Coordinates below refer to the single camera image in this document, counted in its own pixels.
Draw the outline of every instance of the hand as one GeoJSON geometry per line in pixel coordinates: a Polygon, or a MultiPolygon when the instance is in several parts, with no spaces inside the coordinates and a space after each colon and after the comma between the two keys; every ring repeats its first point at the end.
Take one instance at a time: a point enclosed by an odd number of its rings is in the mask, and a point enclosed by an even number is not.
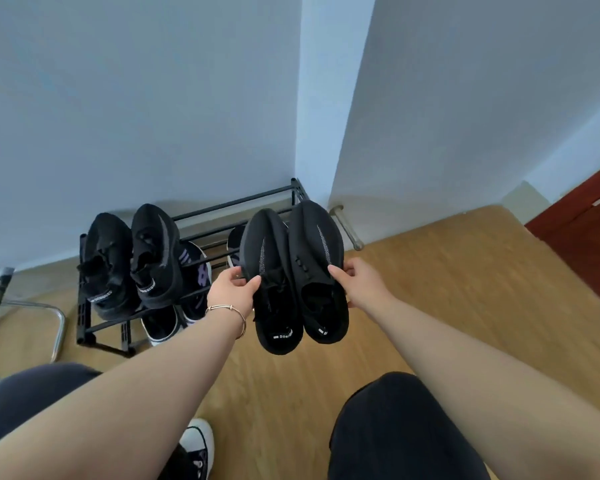
{"type": "Polygon", "coordinates": [[[261,277],[256,276],[247,283],[247,280],[240,277],[241,273],[240,266],[230,267],[220,273],[211,285],[207,305],[232,305],[245,317],[251,313],[253,294],[260,287],[261,277]]]}
{"type": "Polygon", "coordinates": [[[380,308],[393,299],[380,273],[362,258],[345,261],[344,269],[329,265],[329,273],[349,295],[349,306],[360,308],[373,319],[380,308]]]}

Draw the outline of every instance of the door frame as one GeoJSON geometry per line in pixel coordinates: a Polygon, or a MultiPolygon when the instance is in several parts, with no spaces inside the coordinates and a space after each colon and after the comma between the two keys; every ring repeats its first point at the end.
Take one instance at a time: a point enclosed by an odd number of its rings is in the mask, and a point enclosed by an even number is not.
{"type": "Polygon", "coordinates": [[[600,199],[600,170],[567,193],[540,215],[531,219],[525,227],[543,241],[576,217],[593,207],[600,199]]]}

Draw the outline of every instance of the black pants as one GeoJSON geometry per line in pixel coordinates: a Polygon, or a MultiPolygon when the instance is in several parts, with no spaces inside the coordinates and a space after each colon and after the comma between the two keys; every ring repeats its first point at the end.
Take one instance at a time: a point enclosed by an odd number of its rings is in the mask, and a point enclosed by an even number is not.
{"type": "MultiPolygon", "coordinates": [[[[74,363],[48,364],[0,381],[0,438],[87,383],[99,372],[74,363]]],[[[344,404],[329,442],[329,478],[484,479],[478,453],[415,376],[385,374],[344,404]]],[[[195,478],[182,447],[160,480],[195,478]]]]}

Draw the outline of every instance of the black and white sneaker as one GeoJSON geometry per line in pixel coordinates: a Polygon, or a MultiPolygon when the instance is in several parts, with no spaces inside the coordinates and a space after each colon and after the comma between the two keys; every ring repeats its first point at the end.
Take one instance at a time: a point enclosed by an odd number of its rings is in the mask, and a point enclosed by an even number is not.
{"type": "Polygon", "coordinates": [[[347,297],[327,266],[342,268],[344,245],[329,213],[315,202],[304,200],[291,211],[289,252],[304,330],[321,344],[341,340],[349,329],[347,297]]]}
{"type": "Polygon", "coordinates": [[[247,224],[240,242],[240,265],[247,280],[262,277],[253,295],[260,344],[272,354],[288,354],[300,343],[303,326],[294,296],[288,230],[272,209],[257,211],[247,224]]]}
{"type": "Polygon", "coordinates": [[[183,279],[178,258],[184,248],[180,231],[163,209],[145,203],[131,224],[134,255],[131,277],[147,308],[164,308],[179,300],[183,279]]]}
{"type": "MultiPolygon", "coordinates": [[[[231,229],[229,233],[229,237],[226,240],[226,250],[230,251],[232,249],[240,249],[240,242],[242,240],[242,234],[244,234],[245,226],[237,226],[231,229]]],[[[237,251],[233,254],[229,254],[226,257],[226,261],[229,264],[229,267],[240,266],[240,252],[237,251]]]]}
{"type": "Polygon", "coordinates": [[[140,322],[149,338],[149,343],[154,347],[166,342],[182,330],[178,311],[174,306],[152,310],[149,315],[140,318],[140,322]]]}
{"type": "MultiPolygon", "coordinates": [[[[211,263],[206,262],[192,266],[195,261],[206,259],[207,255],[193,242],[183,242],[182,245],[184,250],[178,259],[184,277],[184,293],[190,294],[203,288],[209,288],[211,286],[211,263]]],[[[184,320],[189,325],[205,317],[208,293],[207,290],[180,302],[184,320]]]]}
{"type": "Polygon", "coordinates": [[[211,425],[204,419],[192,419],[180,438],[180,444],[193,462],[198,475],[196,480],[207,480],[216,453],[211,425]]]}
{"type": "Polygon", "coordinates": [[[132,245],[131,229],[112,214],[98,214],[89,227],[78,266],[81,291],[103,320],[131,316],[140,304],[129,277],[132,245]]]}

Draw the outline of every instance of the door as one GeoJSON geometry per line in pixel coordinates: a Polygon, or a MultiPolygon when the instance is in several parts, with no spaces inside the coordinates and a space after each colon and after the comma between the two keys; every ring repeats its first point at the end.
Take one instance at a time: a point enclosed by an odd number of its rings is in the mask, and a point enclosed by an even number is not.
{"type": "Polygon", "coordinates": [[[600,297],[600,171],[527,224],[600,297]]]}

